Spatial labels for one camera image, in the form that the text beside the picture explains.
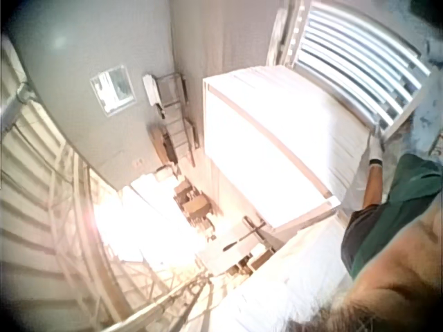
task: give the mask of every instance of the skin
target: skin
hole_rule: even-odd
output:
[[[372,204],[381,204],[383,196],[383,168],[373,165],[369,169],[368,184],[363,197],[363,209]]]
[[[371,167],[363,206],[380,204],[381,167]],[[405,331],[419,329],[442,296],[442,194],[360,272],[343,305],[364,306]]]

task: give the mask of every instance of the metal grating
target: metal grating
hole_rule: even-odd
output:
[[[320,79],[355,104],[360,118],[393,125],[431,71],[390,30],[345,6],[302,6],[287,64]]]

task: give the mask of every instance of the hair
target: hair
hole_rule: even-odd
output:
[[[388,331],[398,331],[378,318],[367,308],[355,305],[334,309],[330,305],[322,307],[308,322],[289,320],[283,332],[366,332],[376,331],[375,326],[389,326]]]

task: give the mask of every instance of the hand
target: hand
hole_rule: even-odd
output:
[[[380,126],[375,127],[374,133],[369,137],[369,161],[383,160],[383,138],[381,137]]]

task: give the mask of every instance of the black wristband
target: black wristband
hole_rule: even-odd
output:
[[[371,159],[371,160],[369,160],[369,166],[372,166],[372,165],[383,166],[383,162],[380,159]]]

